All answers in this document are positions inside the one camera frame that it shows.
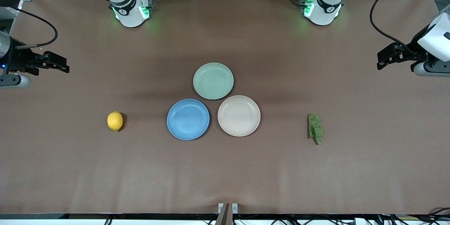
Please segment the yellow lemon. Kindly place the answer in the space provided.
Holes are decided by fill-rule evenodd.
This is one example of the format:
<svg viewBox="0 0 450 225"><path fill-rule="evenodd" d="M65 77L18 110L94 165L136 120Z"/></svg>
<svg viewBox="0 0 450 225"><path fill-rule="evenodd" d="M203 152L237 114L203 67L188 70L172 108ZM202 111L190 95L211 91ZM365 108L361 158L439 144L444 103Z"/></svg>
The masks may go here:
<svg viewBox="0 0 450 225"><path fill-rule="evenodd" d="M114 111L107 117L107 125L114 132L119 132L123 126L123 116L121 113Z"/></svg>

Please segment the green lettuce leaf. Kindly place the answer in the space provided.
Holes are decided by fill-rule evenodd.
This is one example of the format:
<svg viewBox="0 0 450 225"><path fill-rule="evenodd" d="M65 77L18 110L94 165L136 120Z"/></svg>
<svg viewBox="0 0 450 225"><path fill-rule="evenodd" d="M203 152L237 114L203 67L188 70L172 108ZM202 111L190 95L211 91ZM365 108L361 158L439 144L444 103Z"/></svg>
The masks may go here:
<svg viewBox="0 0 450 225"><path fill-rule="evenodd" d="M309 113L307 116L308 121L308 138L314 140L316 145L322 144L322 138L324 136L324 129L321 119L318 115Z"/></svg>

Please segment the blue round plate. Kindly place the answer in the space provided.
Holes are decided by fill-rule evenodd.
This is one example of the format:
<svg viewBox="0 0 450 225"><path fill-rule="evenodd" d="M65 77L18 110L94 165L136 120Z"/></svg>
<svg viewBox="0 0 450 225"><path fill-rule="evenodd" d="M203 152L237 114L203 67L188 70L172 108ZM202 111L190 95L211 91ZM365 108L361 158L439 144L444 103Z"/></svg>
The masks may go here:
<svg viewBox="0 0 450 225"><path fill-rule="evenodd" d="M196 99L178 101L167 114L167 128L179 140L196 140L207 131L209 125L209 110L204 103Z"/></svg>

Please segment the black table edge trim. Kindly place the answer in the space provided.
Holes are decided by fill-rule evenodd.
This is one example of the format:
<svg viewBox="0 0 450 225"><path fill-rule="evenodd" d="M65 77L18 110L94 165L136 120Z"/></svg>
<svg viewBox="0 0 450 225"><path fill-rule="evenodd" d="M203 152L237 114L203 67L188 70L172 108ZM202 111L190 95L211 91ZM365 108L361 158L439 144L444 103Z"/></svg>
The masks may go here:
<svg viewBox="0 0 450 225"><path fill-rule="evenodd" d="M333 224L350 224L355 218L370 220L381 225L383 222L394 222L394 225L406 224L410 221L423 223L450 222L450 209L445 214L434 212L427 215L394 215L394 214L233 214L234 220L286 220L288 224L311 223L325 220ZM0 214L0 220L51 220L51 219L103 219L110 220L205 220L216 221L218 213L205 214L156 214L156 213L37 213L37 214Z"/></svg>

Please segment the green round plate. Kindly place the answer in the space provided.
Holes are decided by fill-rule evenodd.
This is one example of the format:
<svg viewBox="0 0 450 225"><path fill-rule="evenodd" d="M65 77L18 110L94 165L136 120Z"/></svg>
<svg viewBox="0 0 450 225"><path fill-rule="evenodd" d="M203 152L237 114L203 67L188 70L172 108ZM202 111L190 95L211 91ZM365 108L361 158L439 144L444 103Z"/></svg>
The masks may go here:
<svg viewBox="0 0 450 225"><path fill-rule="evenodd" d="M222 99L231 92L233 86L233 73L222 63L204 64L193 76L193 87L204 99Z"/></svg>

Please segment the beige round plate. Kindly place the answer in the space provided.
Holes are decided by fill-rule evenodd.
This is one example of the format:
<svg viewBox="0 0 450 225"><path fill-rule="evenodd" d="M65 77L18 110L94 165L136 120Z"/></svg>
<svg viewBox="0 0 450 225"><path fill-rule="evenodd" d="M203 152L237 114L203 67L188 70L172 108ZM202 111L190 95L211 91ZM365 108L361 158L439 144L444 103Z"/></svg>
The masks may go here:
<svg viewBox="0 0 450 225"><path fill-rule="evenodd" d="M252 134L259 127L261 111L251 98L235 95L221 103L217 118L224 132L234 137L244 137Z"/></svg>

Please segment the brown table cover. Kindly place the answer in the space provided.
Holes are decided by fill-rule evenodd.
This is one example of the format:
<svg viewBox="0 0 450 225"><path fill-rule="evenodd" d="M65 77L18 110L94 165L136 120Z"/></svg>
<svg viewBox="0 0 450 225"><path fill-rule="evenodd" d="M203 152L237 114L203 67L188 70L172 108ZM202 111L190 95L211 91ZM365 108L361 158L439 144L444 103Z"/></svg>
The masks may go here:
<svg viewBox="0 0 450 225"><path fill-rule="evenodd" d="M0 213L427 214L450 206L450 78L410 63L377 70L390 41L373 29L374 0L344 0L317 26L289 0L156 0L126 28L105 0L32 0L51 22L44 51L70 73L40 70L27 88L0 89ZM234 86L208 100L193 87L222 63ZM218 123L228 97L261 111L256 131ZM183 141L167 128L180 100L210 113ZM117 111L114 132L107 117ZM320 117L322 144L308 138Z"/></svg>

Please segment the white metal mounting bracket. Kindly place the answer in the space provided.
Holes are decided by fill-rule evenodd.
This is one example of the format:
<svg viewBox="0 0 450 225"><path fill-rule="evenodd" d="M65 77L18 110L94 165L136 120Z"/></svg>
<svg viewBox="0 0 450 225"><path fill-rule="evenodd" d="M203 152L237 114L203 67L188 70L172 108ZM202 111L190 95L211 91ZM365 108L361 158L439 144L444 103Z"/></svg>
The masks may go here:
<svg viewBox="0 0 450 225"><path fill-rule="evenodd" d="M238 214L238 204L237 203L232 203L232 204L219 203L217 213L221 213L222 209L225 209L225 213L232 212L233 214Z"/></svg>

